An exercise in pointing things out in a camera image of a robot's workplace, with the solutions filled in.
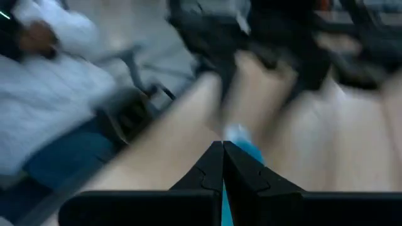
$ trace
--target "white jacket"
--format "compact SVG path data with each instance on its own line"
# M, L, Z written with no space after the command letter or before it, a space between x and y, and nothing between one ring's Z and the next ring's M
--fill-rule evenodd
M113 78L84 60L97 41L94 24L54 0L20 0L14 16L50 24L58 56L0 56L0 175L17 173L40 148L93 117L91 102L114 90Z

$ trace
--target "hand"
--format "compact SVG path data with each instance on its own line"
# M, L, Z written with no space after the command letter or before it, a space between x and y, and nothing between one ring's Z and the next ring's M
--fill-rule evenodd
M19 36L19 47L28 53L49 53L57 39L49 24L35 21Z

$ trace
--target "sleeve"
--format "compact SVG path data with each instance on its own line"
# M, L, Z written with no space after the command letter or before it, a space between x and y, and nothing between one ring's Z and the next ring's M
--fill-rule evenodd
M66 11L56 0L32 0L19 9L23 24L34 19L46 21L58 39L59 48L67 53L81 57L90 56L98 42L98 30L93 22L84 15Z

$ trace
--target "blue jeans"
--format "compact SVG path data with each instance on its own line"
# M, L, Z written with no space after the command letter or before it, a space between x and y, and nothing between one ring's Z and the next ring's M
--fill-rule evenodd
M100 133L95 121L89 121L38 151L24 169L38 183L57 190L82 170L101 167L113 155L113 144Z

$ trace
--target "person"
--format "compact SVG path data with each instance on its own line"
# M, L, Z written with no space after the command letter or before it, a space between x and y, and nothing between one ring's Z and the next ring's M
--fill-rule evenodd
M251 0L247 16L251 37L261 43L287 48L298 62L295 68L298 76L283 109L303 91L320 90L330 68L329 55L312 35L317 4L316 0L291 3Z
M17 58L0 56L0 175L15 175L40 149L90 120L97 102L116 88L86 60L98 39L88 18L56 0L14 2L10 14L0 15L18 22L13 38L21 51ZM65 154L52 157L79 159Z

